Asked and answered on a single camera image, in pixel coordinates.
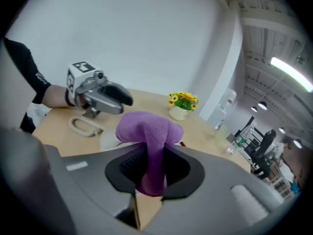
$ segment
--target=wooden table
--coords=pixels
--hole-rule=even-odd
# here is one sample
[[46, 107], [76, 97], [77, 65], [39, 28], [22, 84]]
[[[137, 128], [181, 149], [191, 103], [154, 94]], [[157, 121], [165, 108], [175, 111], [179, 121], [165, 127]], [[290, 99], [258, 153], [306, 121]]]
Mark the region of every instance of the wooden table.
[[[166, 117], [183, 127], [183, 142], [187, 147], [229, 159], [250, 173], [250, 164], [246, 159], [240, 153], [227, 154], [226, 148], [229, 142], [226, 139], [216, 138], [215, 130], [195, 113], [190, 112], [183, 121], [175, 121], [168, 113], [168, 97], [136, 90], [129, 91], [133, 96], [134, 104], [131, 107], [125, 106], [125, 113], [147, 111]], [[33, 135], [43, 144], [57, 147], [63, 157], [100, 152], [99, 136], [86, 138], [70, 130], [68, 120], [72, 116], [81, 114], [82, 111], [77, 108], [52, 109], [36, 128]], [[94, 121], [102, 124], [107, 129], [111, 129], [116, 128], [121, 118], [122, 115], [100, 113]], [[161, 208], [161, 197], [151, 198], [140, 194], [136, 198], [141, 229], [144, 229]]]

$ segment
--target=black wristband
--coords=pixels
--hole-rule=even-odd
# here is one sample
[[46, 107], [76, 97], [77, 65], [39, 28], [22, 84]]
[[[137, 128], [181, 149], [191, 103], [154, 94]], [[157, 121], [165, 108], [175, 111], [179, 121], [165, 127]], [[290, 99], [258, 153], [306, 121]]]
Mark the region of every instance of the black wristband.
[[68, 89], [65, 91], [65, 102], [67, 103], [68, 106], [75, 106], [73, 105], [68, 98]]

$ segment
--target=potted plant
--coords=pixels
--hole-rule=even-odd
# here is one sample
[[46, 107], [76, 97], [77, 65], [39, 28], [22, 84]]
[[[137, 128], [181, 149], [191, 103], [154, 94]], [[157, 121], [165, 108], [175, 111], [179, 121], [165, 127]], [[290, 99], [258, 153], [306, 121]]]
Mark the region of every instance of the potted plant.
[[169, 93], [168, 103], [171, 107], [169, 114], [176, 120], [184, 120], [188, 112], [197, 108], [199, 100], [188, 92]]

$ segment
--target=white shirt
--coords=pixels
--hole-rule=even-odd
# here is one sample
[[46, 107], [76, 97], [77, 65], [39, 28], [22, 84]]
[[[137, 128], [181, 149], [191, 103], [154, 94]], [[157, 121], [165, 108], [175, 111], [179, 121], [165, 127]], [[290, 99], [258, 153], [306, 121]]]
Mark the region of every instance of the white shirt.
[[269, 147], [266, 149], [265, 154], [269, 153], [270, 151], [274, 151], [275, 152], [275, 155], [274, 155], [274, 158], [276, 159], [279, 159], [280, 155], [283, 153], [284, 151], [284, 143], [274, 143], [272, 142]]

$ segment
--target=black shirt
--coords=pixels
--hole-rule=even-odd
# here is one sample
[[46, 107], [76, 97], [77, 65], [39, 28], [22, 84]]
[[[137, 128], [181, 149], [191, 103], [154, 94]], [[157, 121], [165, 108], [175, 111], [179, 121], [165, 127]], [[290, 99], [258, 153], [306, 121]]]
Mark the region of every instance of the black shirt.
[[[30, 50], [24, 44], [7, 38], [4, 39], [4, 45], [15, 66], [36, 92], [33, 103], [41, 104], [45, 92], [51, 84], [47, 82], [44, 76], [38, 71]], [[34, 130], [34, 127], [31, 126], [27, 115], [25, 115], [22, 120], [21, 129], [27, 132], [32, 132]]]

